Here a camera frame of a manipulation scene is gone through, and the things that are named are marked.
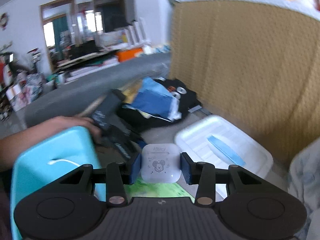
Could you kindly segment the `person's left forearm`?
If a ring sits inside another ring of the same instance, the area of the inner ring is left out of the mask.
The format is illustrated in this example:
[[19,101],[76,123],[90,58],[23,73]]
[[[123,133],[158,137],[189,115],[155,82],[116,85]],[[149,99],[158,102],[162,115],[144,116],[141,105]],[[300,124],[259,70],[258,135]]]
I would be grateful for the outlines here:
[[1,139],[1,172],[12,168],[21,153],[69,126],[65,117],[58,116]]

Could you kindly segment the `person's left hand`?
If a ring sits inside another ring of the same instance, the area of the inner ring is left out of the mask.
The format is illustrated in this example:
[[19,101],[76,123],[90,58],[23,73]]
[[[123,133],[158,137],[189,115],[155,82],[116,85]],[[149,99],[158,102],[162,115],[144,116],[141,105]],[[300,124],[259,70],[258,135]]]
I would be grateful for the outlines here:
[[91,118],[79,116],[57,116],[53,120],[54,124],[57,126],[59,131],[63,131],[65,129],[69,129],[75,126],[81,126],[89,130],[95,142],[101,142],[101,129],[95,126]]

